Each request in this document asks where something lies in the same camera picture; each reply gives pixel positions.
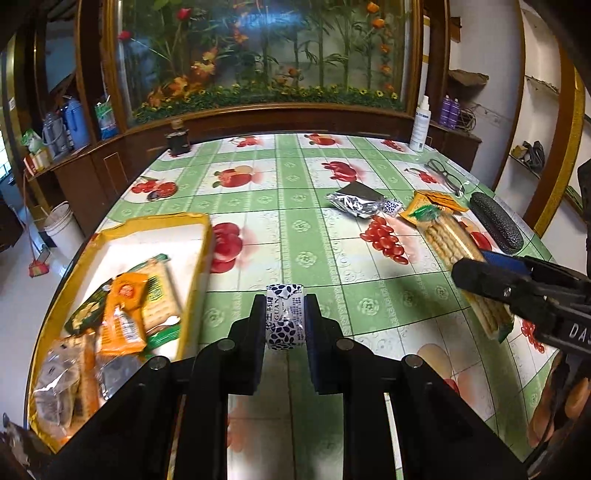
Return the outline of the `person's right hand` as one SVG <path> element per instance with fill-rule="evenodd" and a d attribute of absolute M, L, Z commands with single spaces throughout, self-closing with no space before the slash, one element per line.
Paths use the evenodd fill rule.
<path fill-rule="evenodd" d="M 544 384 L 540 401 L 536 406 L 529 422 L 527 439 L 529 446 L 537 447 L 541 442 L 551 439 L 555 432 L 554 416 L 558 401 L 558 387 L 555 385 L 554 372 L 562 364 L 564 354 L 559 351 L 550 368 L 550 373 Z M 590 396 L 590 379 L 582 378 L 569 392 L 565 401 L 564 411 L 569 420 L 576 420 L 584 410 Z"/>

